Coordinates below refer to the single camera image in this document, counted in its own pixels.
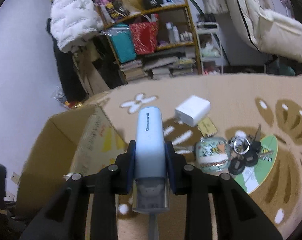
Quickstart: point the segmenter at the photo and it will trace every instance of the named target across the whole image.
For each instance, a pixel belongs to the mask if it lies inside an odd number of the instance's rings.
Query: beige rug
[[[161,109],[166,139],[191,146],[201,134],[174,122],[174,108],[191,95],[211,102],[209,117],[226,139],[235,131],[254,134],[259,123],[263,135],[278,139],[278,156],[266,178],[250,196],[286,239],[302,219],[302,76],[259,74],[195,76],[146,81],[119,87],[90,98],[102,102],[110,121],[126,142],[135,139],[138,111],[144,106]],[[192,154],[186,154],[193,161]],[[159,216],[161,239],[183,239],[186,198],[171,196],[171,211]],[[120,203],[130,208],[129,196]],[[129,210],[119,216],[119,239],[147,239],[147,217]]]

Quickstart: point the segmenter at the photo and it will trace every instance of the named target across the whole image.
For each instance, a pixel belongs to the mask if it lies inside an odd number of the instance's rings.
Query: jacket
[[[103,27],[91,0],[53,0],[50,32],[62,52],[76,51]]]

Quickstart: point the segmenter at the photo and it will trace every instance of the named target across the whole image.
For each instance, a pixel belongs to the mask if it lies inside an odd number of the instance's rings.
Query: small card
[[[198,123],[198,128],[200,129],[204,137],[210,137],[217,133],[216,127],[208,117],[204,118]]]

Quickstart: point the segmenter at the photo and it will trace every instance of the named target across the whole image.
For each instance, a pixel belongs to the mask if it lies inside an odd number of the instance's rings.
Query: bottle
[[[174,32],[171,23],[166,23],[167,33],[171,44],[175,43]]]
[[[190,40],[190,39],[189,39],[189,35],[188,35],[187,32],[184,32],[184,33],[183,33],[183,36],[184,36],[184,40],[185,40],[185,41],[189,41],[189,40]]]
[[[192,33],[188,33],[190,41],[193,41],[193,34]]]
[[[179,30],[176,26],[173,26],[174,40],[176,43],[180,42]]]

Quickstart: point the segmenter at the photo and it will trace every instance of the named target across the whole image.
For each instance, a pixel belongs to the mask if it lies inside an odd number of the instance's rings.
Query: white charger
[[[209,101],[193,95],[175,108],[175,117],[183,123],[195,127],[210,110]]]

